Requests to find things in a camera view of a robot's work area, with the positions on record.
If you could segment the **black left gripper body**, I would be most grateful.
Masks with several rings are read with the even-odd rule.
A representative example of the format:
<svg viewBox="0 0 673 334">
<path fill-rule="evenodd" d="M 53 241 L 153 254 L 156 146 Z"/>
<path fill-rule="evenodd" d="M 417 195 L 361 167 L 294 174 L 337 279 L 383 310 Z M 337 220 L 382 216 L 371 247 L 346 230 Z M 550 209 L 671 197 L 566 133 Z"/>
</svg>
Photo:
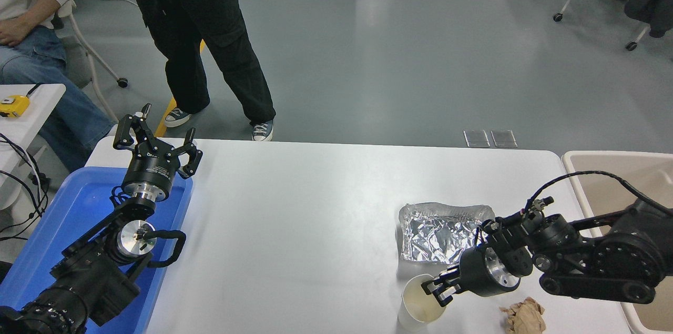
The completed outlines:
<svg viewBox="0 0 673 334">
<path fill-rule="evenodd" d="M 127 194 L 138 193 L 143 188 L 156 194 L 171 191 L 179 163 L 173 159 L 175 148 L 132 151 L 127 173 L 123 179 L 123 190 Z"/>
</svg>

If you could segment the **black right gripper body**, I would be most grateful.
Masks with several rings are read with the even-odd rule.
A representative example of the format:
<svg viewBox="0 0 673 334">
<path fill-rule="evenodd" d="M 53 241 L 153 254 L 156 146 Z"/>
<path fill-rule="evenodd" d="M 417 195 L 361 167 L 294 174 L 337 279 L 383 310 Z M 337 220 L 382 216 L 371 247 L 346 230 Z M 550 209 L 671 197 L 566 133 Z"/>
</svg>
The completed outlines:
<svg viewBox="0 0 673 334">
<path fill-rule="evenodd" d="M 471 292 L 480 297 L 494 295 L 495 281 L 486 266 L 486 250 L 476 246 L 465 250 L 459 262 L 460 280 L 458 285 L 463 292 Z"/>
</svg>

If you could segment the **person's left hand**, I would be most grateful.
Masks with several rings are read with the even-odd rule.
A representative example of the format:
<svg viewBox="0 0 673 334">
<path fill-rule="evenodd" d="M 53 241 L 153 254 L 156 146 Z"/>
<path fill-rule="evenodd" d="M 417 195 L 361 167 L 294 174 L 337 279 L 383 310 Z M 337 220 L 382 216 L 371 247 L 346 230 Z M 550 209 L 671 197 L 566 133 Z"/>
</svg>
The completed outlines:
<svg viewBox="0 0 673 334">
<path fill-rule="evenodd" d="M 1 21 L 1 44 L 2 46 L 17 46 L 24 41 L 27 35 L 34 29 L 34 25 L 22 18 L 12 18 Z"/>
</svg>

